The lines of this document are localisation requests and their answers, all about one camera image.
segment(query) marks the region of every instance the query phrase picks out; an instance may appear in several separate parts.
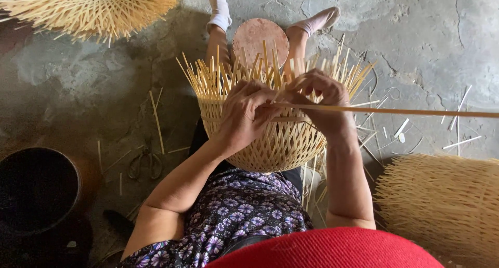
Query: bamboo basket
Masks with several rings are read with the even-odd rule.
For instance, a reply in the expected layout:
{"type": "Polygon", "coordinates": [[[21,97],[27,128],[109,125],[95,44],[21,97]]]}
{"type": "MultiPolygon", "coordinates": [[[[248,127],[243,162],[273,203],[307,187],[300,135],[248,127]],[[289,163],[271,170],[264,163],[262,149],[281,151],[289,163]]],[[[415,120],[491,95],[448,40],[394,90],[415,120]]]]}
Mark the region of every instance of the bamboo basket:
{"type": "Polygon", "coordinates": [[[32,22],[39,31],[60,31],[77,39],[97,36],[97,43],[131,36],[174,7],[177,0],[0,0],[10,17],[32,22]]]}
{"type": "MultiPolygon", "coordinates": [[[[338,47],[332,61],[322,61],[320,69],[343,83],[352,97],[374,64],[362,67],[359,60],[357,64],[349,67],[347,59],[350,49],[347,50],[346,57],[340,59],[342,49],[343,43],[338,47]]],[[[192,66],[184,55],[185,68],[177,59],[198,97],[201,118],[208,137],[211,137],[218,130],[222,105],[231,88],[239,80],[260,80],[271,89],[278,91],[300,73],[315,68],[318,65],[319,57],[319,55],[315,55],[312,60],[308,61],[291,60],[292,74],[286,76],[275,70],[275,68],[279,68],[275,48],[268,54],[265,41],[263,57],[257,54],[253,66],[249,66],[248,60],[244,56],[245,51],[242,50],[242,52],[243,56],[235,58],[234,66],[229,68],[228,72],[219,62],[218,56],[216,59],[212,58],[208,66],[202,60],[197,60],[192,66]]],[[[318,103],[322,97],[311,95],[310,99],[318,103]]],[[[267,125],[260,138],[229,157],[227,161],[248,171],[263,173],[285,171],[304,165],[325,146],[326,138],[317,131],[302,111],[285,108],[279,117],[274,118],[267,125]]]]}
{"type": "Polygon", "coordinates": [[[401,156],[374,201],[391,233],[468,267],[499,267],[499,161],[401,156]]]}

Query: red fabric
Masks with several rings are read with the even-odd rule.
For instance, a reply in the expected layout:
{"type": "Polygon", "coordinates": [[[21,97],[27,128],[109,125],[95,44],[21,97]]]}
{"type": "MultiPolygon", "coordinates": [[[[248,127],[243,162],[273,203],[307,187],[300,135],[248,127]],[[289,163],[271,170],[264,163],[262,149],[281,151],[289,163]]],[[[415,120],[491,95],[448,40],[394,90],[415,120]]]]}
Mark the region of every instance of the red fabric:
{"type": "Polygon", "coordinates": [[[292,233],[244,247],[206,268],[443,266],[420,246],[384,231],[339,227],[292,233]]]}

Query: forearm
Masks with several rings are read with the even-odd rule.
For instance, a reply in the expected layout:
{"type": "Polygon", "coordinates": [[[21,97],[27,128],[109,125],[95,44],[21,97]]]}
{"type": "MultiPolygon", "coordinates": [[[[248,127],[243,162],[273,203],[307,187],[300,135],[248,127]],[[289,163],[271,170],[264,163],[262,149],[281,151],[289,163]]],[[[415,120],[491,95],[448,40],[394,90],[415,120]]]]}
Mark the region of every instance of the forearm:
{"type": "Polygon", "coordinates": [[[196,201],[208,176],[224,156],[213,140],[207,141],[196,153],[175,168],[154,188],[144,202],[176,213],[184,213],[196,201]]]}
{"type": "Polygon", "coordinates": [[[372,198],[364,174],[355,128],[328,138],[327,190],[329,212],[374,225],[372,198]]]}

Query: white sock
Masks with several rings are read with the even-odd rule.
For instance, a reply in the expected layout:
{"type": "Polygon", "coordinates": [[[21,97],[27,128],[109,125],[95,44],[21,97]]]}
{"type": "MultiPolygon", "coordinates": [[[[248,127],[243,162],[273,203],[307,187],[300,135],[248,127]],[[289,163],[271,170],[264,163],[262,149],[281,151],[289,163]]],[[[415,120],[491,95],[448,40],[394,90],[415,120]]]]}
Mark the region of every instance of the white sock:
{"type": "Polygon", "coordinates": [[[310,37],[318,29],[325,29],[333,26],[333,24],[340,18],[340,8],[331,7],[329,9],[318,12],[315,16],[304,19],[291,26],[297,26],[305,30],[310,37]]]}
{"type": "Polygon", "coordinates": [[[209,0],[209,4],[212,7],[212,15],[208,24],[206,25],[206,30],[210,31],[211,24],[219,26],[222,30],[227,32],[227,28],[232,23],[231,16],[228,12],[228,4],[226,0],[209,0]]]}

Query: purple flower pattern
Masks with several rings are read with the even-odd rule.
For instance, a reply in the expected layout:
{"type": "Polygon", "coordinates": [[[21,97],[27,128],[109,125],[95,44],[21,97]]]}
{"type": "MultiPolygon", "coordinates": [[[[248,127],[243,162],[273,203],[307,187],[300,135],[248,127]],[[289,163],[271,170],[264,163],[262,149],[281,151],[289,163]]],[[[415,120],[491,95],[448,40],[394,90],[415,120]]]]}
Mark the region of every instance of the purple flower pattern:
{"type": "Polygon", "coordinates": [[[312,229],[297,189],[279,174],[240,169],[212,175],[186,214],[185,236],[143,247],[122,267],[205,267],[227,246],[249,236],[312,229]]]}

